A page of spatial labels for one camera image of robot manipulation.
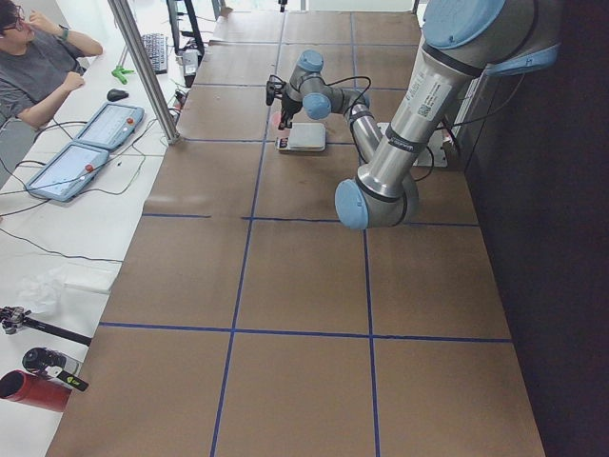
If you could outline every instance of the keyboard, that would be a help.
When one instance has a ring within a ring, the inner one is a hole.
[[[167,37],[162,33],[146,33],[142,42],[154,72],[167,73]]]

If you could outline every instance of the gray t-shirt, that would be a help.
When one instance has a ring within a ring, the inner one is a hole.
[[[37,30],[24,55],[0,50],[0,110],[16,116],[44,100],[66,79],[69,71],[83,74],[77,57],[83,53],[70,43]]]

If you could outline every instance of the person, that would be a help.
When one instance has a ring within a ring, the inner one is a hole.
[[[100,55],[102,45],[79,31],[0,0],[0,110],[35,129],[50,121],[85,84],[78,57]]]

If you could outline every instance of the black cable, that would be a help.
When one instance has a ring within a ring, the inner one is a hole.
[[[138,141],[140,141],[144,135],[146,135],[146,133],[152,128],[152,126],[154,125],[154,123],[157,121],[156,118],[151,119],[150,121],[148,121],[146,128],[144,129],[144,131],[142,132],[142,134],[140,134],[140,136],[138,136],[136,139],[134,139],[129,146],[127,146],[122,152],[120,152],[119,154],[116,154],[114,157],[112,157],[111,159],[109,159],[106,164],[108,162],[110,162],[111,160],[117,159],[118,157],[122,156],[125,152],[127,152],[128,149],[133,148],[135,149],[142,157],[142,161],[140,162],[140,165],[138,166],[137,170],[135,170],[135,173],[133,173],[133,177],[131,178],[131,180],[128,182],[128,184],[125,186],[125,188],[123,190],[120,190],[118,192],[111,192],[109,190],[103,190],[103,189],[99,189],[99,188],[93,188],[93,189],[87,189],[87,190],[83,190],[82,193],[88,193],[88,192],[102,192],[105,193],[107,195],[114,195],[114,196],[118,196],[118,195],[122,195],[124,194],[133,184],[133,181],[135,180],[135,178],[140,174],[140,171],[142,170],[142,166],[144,165],[144,163],[146,162],[146,158],[147,156],[141,152],[139,149],[137,149],[135,147],[135,145],[137,144]]]
[[[493,103],[495,102],[495,97],[497,96],[497,90],[495,90],[495,93],[493,93],[493,97],[491,98],[491,104],[489,106],[492,107]],[[476,147],[478,146],[478,142],[480,141],[481,137],[482,137],[482,132],[484,130],[484,126],[486,125],[486,119],[484,119],[482,121],[482,125],[480,127],[480,129],[478,130],[478,136],[476,137],[476,141],[474,142],[474,146],[472,147],[472,151],[469,154],[469,157],[467,157],[467,163],[465,164],[465,168],[464,171],[467,172],[467,170],[469,169],[469,166],[472,162],[472,159],[474,158],[474,154],[476,153]]]
[[[488,119],[489,117],[494,116],[495,114],[500,112],[502,109],[504,109],[507,106],[508,103],[510,103],[512,101],[512,99],[516,95],[516,92],[518,92],[518,89],[520,88],[522,81],[524,81],[524,76],[525,76],[524,74],[521,76],[521,79],[519,80],[518,84],[514,87],[514,90],[512,90],[512,93],[510,93],[510,96],[507,97],[507,99],[497,109],[492,110],[491,112],[489,112],[488,114],[485,114],[484,116],[477,117],[475,119],[470,119],[468,121],[459,122],[458,124],[453,124],[451,126],[451,129],[453,129],[454,127],[466,126],[467,124],[472,124],[474,122],[484,121],[484,120]]]
[[[348,112],[349,115],[351,114],[351,110],[353,109],[353,107],[355,107],[357,105],[357,103],[360,101],[360,99],[363,97],[363,95],[370,89],[370,86],[372,86],[372,80],[368,76],[350,76],[348,78],[339,79],[338,81],[334,81],[333,83],[327,84],[327,86],[334,86],[336,84],[340,84],[345,81],[355,81],[358,79],[365,79],[368,84],[362,90],[362,92],[360,92],[360,94],[356,97],[356,99],[349,106],[349,108],[346,109],[345,112]],[[367,160],[365,160],[365,157],[363,157],[362,150],[360,149],[360,145],[358,145],[358,142],[355,139],[355,132],[353,131],[353,124],[354,124],[353,122],[349,122],[349,131],[351,132],[351,138],[353,138],[353,144],[355,145],[355,149],[358,152],[358,155],[360,156],[360,160],[362,162],[364,162],[365,164],[367,164],[368,162],[367,162]]]
[[[418,183],[419,181],[422,181],[423,179],[428,178],[429,175],[434,170],[434,167],[436,166],[436,157],[434,156],[434,151],[431,150],[430,147],[427,147],[427,150],[429,151],[429,155],[431,155],[431,167],[429,167],[429,171],[427,172],[427,174],[425,174],[425,176],[423,176],[423,177],[421,177],[419,179],[415,179],[415,183]]]
[[[12,216],[13,214],[20,214],[22,212],[29,211],[30,209],[38,208],[38,207],[44,205],[45,203],[47,203],[48,201],[49,201],[49,198],[45,199],[43,202],[37,203],[33,207],[29,207],[29,208],[25,208],[25,209],[19,209],[18,211],[13,211],[13,212],[5,212],[4,214],[0,214],[0,217]]]
[[[44,162],[40,162],[39,160],[22,160],[21,162],[17,162],[17,165],[15,165],[15,168],[21,167],[23,164],[36,164],[36,165],[40,165],[41,167],[46,165]]]
[[[450,127],[448,127],[448,122],[446,121],[446,118],[442,119],[442,126],[448,132],[448,136],[450,136],[450,140],[453,142],[453,146],[455,147],[455,151],[457,152],[457,157],[459,159],[461,159],[462,158],[461,145],[459,144],[459,141],[457,140],[457,136],[455,136],[455,133],[453,132],[453,130]]]
[[[11,238],[15,238],[16,240],[21,240],[21,241],[25,241],[26,243],[30,243],[32,246],[34,246],[36,248],[39,248],[40,250],[46,252],[47,254],[59,255],[59,256],[64,257],[66,259],[82,259],[82,260],[90,260],[91,262],[113,262],[113,263],[118,263],[118,264],[122,264],[123,263],[122,260],[116,260],[116,259],[96,259],[96,258],[92,258],[92,257],[87,257],[85,255],[68,255],[68,254],[64,254],[62,252],[59,252],[57,250],[48,250],[48,249],[43,248],[40,245],[37,245],[36,243],[34,243],[33,241],[29,240],[28,238],[23,238],[21,236],[17,236],[17,235],[14,235],[12,233],[9,233],[6,230],[4,230],[3,228],[0,228],[0,231],[5,233],[6,235],[10,236]]]
[[[74,139],[74,138],[72,137],[72,135],[70,135],[70,134],[68,133],[68,131],[67,131],[66,129],[64,129],[63,124],[58,123],[58,122],[55,120],[55,118],[54,118],[54,117],[53,117],[53,122],[55,123],[55,126],[57,126],[58,128],[60,128],[61,130],[63,130],[63,131],[64,131],[64,133],[65,133],[65,134],[68,136],[68,138],[69,138],[70,140],[73,140],[73,139]]]
[[[9,170],[9,168],[7,167],[7,164],[5,164],[4,160],[2,160],[2,155],[0,154],[0,165],[2,165],[2,168],[4,169],[4,171],[6,173],[9,174],[9,176],[15,178],[17,181],[19,181],[23,186],[26,184],[24,183],[21,179],[19,179],[12,171]]]
[[[32,143],[35,143],[36,140],[38,140],[38,137],[47,130],[62,128],[62,126],[84,125],[86,123],[87,123],[87,121],[66,121],[66,122],[60,122],[60,123],[55,122],[55,124],[53,124],[52,126],[47,126],[47,127],[44,127],[43,129],[37,130],[36,134],[34,135],[34,138],[32,140]]]

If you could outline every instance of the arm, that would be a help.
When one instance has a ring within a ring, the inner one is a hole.
[[[73,90],[82,87],[84,84],[85,80],[83,77],[80,74],[71,71],[66,76],[66,80],[63,84],[51,92],[47,98],[38,102],[31,108],[24,109],[17,117],[33,128],[40,129],[53,118],[55,112],[57,112],[59,107],[61,107],[68,98],[68,95],[70,95]]]
[[[34,11],[29,16],[28,24],[35,29],[43,30],[58,37],[64,34],[64,30],[61,27],[52,23],[47,16],[38,11]],[[80,31],[70,30],[66,41],[78,48],[86,57],[100,55],[104,51],[102,45]]]
[[[324,59],[315,50],[303,53],[289,83],[269,80],[266,103],[281,99],[280,129],[289,128],[301,108],[313,119],[342,114],[365,163],[337,187],[339,219],[351,229],[396,226],[410,219],[419,201],[410,169],[461,88],[483,71],[501,76],[552,65],[562,3],[430,1],[409,88],[385,134],[361,95],[339,103],[349,94],[324,82]],[[482,4],[488,8],[475,8]]]

